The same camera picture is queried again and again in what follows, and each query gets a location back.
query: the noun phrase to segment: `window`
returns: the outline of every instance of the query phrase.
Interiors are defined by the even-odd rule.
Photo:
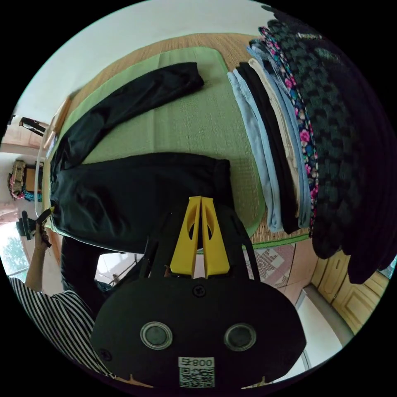
[[[25,282],[29,263],[14,222],[0,226],[0,256],[5,273]]]

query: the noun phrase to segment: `screw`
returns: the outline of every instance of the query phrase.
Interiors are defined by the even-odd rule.
[[[206,294],[206,289],[202,285],[196,285],[193,288],[193,295],[197,298],[202,298]]]
[[[99,355],[103,361],[111,361],[112,355],[106,349],[99,349]]]

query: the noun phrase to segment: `folded light blue shirt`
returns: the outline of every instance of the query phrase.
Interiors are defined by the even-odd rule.
[[[272,233],[282,230],[280,189],[270,151],[268,134],[247,83],[234,69],[227,74],[240,108],[248,140],[258,168],[263,197],[268,208],[267,225]]]

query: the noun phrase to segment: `wooden cabinet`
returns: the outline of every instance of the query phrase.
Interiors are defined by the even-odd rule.
[[[347,274],[349,259],[343,252],[319,259],[311,282],[356,334],[379,303],[389,280],[375,272],[364,284],[352,284]]]
[[[356,334],[369,319],[379,300],[380,296],[368,286],[352,284],[346,277],[332,306]]]
[[[343,254],[343,252],[338,252],[328,259],[318,291],[329,303],[335,299],[343,283],[347,274],[349,259],[350,257]]]

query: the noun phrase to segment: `dark checkered fabric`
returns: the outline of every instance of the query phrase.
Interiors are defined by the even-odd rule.
[[[313,248],[329,258],[341,248],[360,206],[365,183],[362,146],[341,95],[318,55],[277,20],[269,29],[288,59],[311,119],[318,153],[318,201]]]

